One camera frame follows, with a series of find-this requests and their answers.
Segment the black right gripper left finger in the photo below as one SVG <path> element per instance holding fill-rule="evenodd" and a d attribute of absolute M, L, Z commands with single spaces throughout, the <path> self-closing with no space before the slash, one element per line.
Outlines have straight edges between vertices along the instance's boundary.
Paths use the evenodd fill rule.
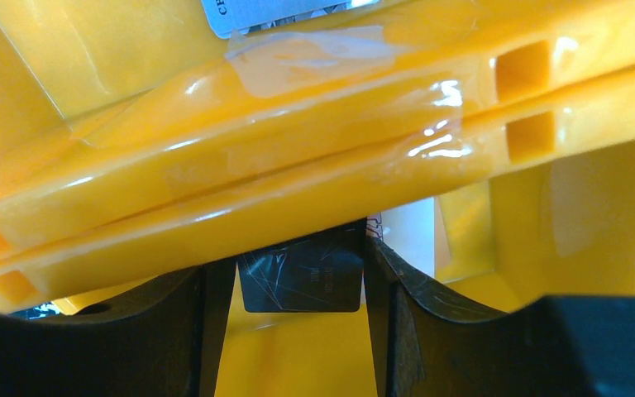
<path fill-rule="evenodd" d="M 0 396 L 212 396 L 235 266 L 150 280 L 74 316 L 0 314 Z"/>

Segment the yellow plastic triple bin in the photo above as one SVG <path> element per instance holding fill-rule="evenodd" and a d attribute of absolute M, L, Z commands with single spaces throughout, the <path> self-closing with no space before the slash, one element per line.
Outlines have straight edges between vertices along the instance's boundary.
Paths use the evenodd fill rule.
<path fill-rule="evenodd" d="M 351 313 L 250 313 L 236 258 L 435 199 L 434 280 L 635 297 L 635 1 L 377 1 L 217 37 L 201 1 L 0 1 L 0 314 L 217 261 L 212 396 L 380 396 Z"/>

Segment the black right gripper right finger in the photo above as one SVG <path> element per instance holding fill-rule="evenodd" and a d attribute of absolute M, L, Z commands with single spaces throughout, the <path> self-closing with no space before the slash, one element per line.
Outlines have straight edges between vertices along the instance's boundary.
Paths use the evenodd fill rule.
<path fill-rule="evenodd" d="M 548 295 L 512 313 L 469 299 L 367 237 L 380 396 L 635 396 L 635 297 Z"/>

